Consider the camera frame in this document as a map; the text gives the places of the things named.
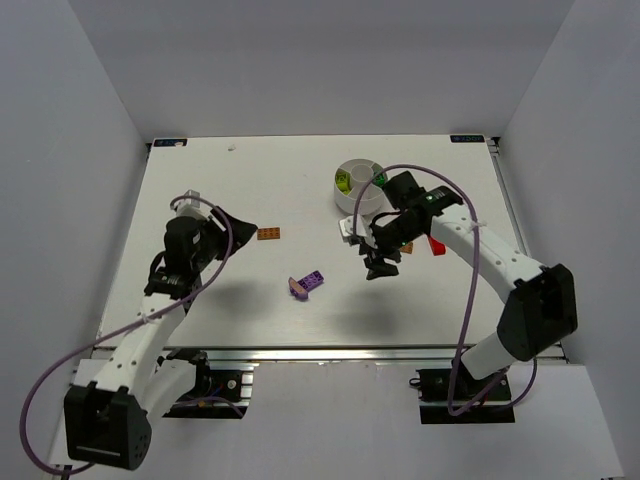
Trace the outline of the orange lego plate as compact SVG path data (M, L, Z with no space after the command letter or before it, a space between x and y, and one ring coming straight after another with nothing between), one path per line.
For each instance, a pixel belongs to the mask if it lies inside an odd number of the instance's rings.
M257 239L264 240L277 240L281 238L281 230L279 227L259 228L257 230Z

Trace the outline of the lime green sloped lego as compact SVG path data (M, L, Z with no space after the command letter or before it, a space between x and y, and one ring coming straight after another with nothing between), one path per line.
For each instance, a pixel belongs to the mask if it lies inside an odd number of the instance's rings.
M350 188L350 176L345 171L337 171L335 175L335 184L339 188L341 184L346 184Z

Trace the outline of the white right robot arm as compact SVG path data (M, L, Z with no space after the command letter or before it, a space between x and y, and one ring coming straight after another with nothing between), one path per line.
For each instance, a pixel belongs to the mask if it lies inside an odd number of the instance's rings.
M472 269L465 310L472 311L484 280L503 303L496 329L467 350L458 350L452 384L493 386L515 362L527 362L578 327L574 277L562 264L546 266L510 246L478 218L471 200L451 181L426 190L410 166L386 181L389 222L365 221L359 213L339 223L343 240L359 248L367 277L397 275L400 250L426 236L452 250Z

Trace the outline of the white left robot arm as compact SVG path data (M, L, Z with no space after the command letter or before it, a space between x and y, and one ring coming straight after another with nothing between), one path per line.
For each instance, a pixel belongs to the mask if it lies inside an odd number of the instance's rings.
M154 423L182 396L204 392L205 353L161 352L203 290L202 272L212 262L226 264L258 228L201 206L194 198L177 202L164 247L150 265L136 326L86 385L68 390L63 412L70 459L135 470Z

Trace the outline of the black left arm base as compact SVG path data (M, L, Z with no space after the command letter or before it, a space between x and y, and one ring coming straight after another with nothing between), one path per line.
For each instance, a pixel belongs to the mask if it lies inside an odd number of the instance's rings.
M196 367L195 386L181 395L164 415L174 419L237 419L246 412L250 399L252 371L211 363L204 350L179 348L157 358L157 368L165 361L180 360Z

